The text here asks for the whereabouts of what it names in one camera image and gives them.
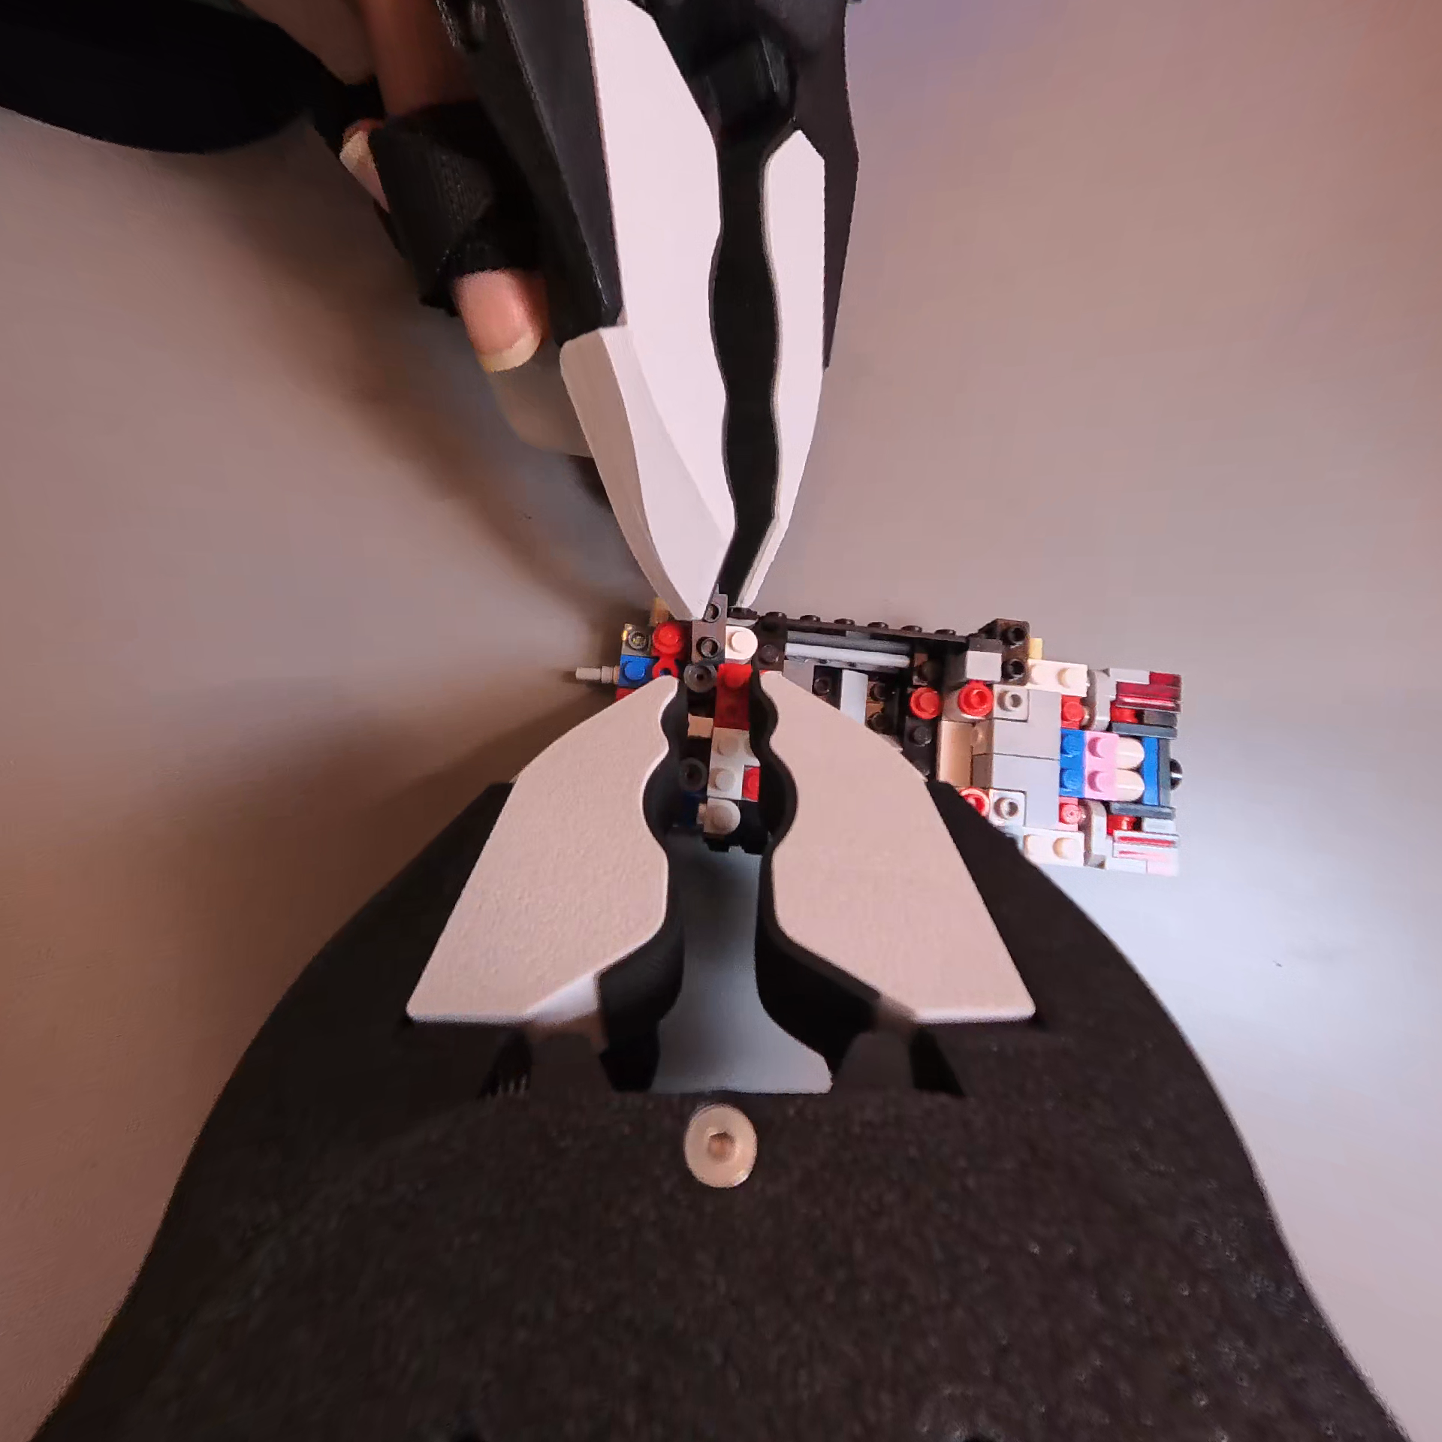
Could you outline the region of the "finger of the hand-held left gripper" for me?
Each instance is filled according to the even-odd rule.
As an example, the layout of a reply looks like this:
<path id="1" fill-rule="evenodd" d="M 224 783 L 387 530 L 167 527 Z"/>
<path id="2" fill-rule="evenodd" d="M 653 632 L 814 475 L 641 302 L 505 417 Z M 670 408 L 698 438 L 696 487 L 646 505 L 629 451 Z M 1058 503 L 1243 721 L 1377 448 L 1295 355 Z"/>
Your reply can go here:
<path id="1" fill-rule="evenodd" d="M 723 592 L 752 606 L 795 510 L 825 378 L 825 161 L 802 132 L 723 154 Z"/>
<path id="2" fill-rule="evenodd" d="M 710 295 L 716 148 L 656 22 L 627 2 L 588 2 L 586 17 L 624 307 L 567 342 L 562 369 L 627 544 L 694 620 L 735 527 Z"/>

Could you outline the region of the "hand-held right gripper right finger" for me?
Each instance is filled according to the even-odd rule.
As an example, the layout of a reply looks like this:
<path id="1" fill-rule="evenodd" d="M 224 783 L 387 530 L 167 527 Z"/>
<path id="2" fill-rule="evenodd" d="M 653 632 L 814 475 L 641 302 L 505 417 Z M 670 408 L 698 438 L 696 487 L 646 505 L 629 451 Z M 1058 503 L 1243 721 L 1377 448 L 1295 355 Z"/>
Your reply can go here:
<path id="1" fill-rule="evenodd" d="M 1027 1023 L 1034 999 L 950 822 L 995 834 L 782 673 L 756 692 L 770 831 L 756 935 L 768 1014 L 838 1069 L 876 1028 Z"/>

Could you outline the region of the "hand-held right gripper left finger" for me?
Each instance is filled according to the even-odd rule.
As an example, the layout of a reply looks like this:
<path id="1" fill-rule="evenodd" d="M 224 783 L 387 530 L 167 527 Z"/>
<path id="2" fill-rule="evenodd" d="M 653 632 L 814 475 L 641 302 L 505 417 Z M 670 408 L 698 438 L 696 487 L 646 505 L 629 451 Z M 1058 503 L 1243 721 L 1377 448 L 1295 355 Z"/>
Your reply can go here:
<path id="1" fill-rule="evenodd" d="M 656 678 L 524 767 L 411 999 L 414 1021 L 471 1021 L 656 1063 L 680 992 L 680 918 L 658 807 L 674 776 Z"/>

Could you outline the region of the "partly built lego car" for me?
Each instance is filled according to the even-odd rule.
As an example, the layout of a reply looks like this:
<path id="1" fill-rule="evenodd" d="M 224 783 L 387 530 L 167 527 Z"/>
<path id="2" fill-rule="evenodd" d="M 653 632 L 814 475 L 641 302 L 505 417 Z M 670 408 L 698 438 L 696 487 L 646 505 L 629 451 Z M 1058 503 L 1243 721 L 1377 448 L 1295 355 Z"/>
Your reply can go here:
<path id="1" fill-rule="evenodd" d="M 862 724 L 1037 865 L 1178 874 L 1182 676 L 1051 661 L 1025 620 L 970 632 L 859 623 L 763 614 L 716 594 L 686 621 L 658 601 L 622 626 L 617 663 L 574 676 L 617 697 L 677 678 L 691 717 L 679 827 L 715 851 L 758 855 L 778 791 L 749 740 L 763 673 Z"/>

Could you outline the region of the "person's left forearm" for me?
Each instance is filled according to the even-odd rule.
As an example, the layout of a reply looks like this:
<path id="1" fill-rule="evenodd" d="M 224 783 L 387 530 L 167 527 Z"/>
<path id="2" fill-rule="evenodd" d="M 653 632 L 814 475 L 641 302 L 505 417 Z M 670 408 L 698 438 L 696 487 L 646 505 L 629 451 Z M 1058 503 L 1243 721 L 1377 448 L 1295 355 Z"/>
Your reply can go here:
<path id="1" fill-rule="evenodd" d="M 2 105 L 52 127 L 176 154 L 231 151 L 313 122 L 332 153 L 385 113 L 239 3 L 4 2 Z"/>

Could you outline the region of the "person's left hand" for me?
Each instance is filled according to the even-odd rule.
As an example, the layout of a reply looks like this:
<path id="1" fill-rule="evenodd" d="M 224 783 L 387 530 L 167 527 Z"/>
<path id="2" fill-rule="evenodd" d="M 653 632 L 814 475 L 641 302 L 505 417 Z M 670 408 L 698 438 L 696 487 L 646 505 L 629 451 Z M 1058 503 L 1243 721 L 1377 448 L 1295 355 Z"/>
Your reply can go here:
<path id="1" fill-rule="evenodd" d="M 431 2 L 359 2 L 385 115 L 471 99 L 466 67 Z M 486 372 L 528 364 L 548 338 L 541 276 L 517 269 L 464 275 L 454 283 L 457 314 Z"/>

